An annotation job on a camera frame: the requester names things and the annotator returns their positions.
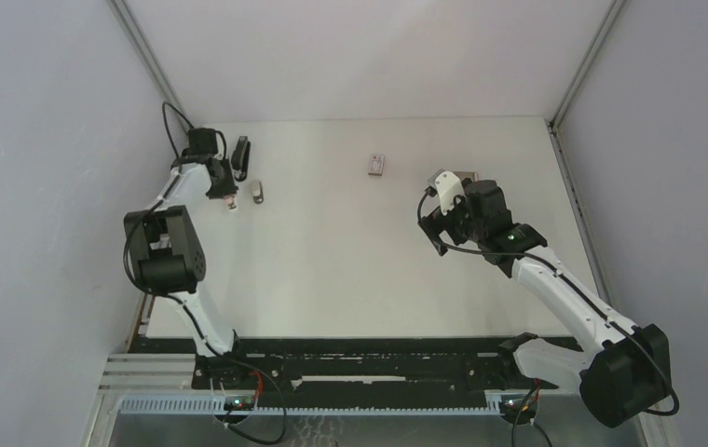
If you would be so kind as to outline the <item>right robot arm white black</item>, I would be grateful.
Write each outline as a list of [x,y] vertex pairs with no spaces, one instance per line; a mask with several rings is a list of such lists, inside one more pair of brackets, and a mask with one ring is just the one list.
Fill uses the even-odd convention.
[[509,340],[497,362],[498,378],[510,387],[530,379],[574,391],[590,414],[618,427],[640,413],[671,417],[681,401],[674,389],[669,339],[655,324],[623,316],[578,280],[528,223],[513,220],[503,190],[493,180],[462,180],[440,170],[416,211],[417,223],[434,250],[478,255],[535,295],[579,345],[553,345],[525,332]]

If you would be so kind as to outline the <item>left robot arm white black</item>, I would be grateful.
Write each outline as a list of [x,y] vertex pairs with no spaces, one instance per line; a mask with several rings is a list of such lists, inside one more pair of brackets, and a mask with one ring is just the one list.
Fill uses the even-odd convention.
[[214,376],[229,388],[249,379],[250,363],[235,353],[238,336],[203,281],[208,263],[192,215],[211,200],[236,210],[238,186],[218,129],[194,128],[170,177],[146,210],[124,218],[123,264],[140,291],[163,298],[180,314],[201,357],[220,357]]

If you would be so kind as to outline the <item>pink and white stapler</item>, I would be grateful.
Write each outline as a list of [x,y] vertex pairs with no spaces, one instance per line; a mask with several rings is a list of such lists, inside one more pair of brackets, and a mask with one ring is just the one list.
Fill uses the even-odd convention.
[[238,209],[237,196],[228,195],[223,198],[229,211],[236,211]]

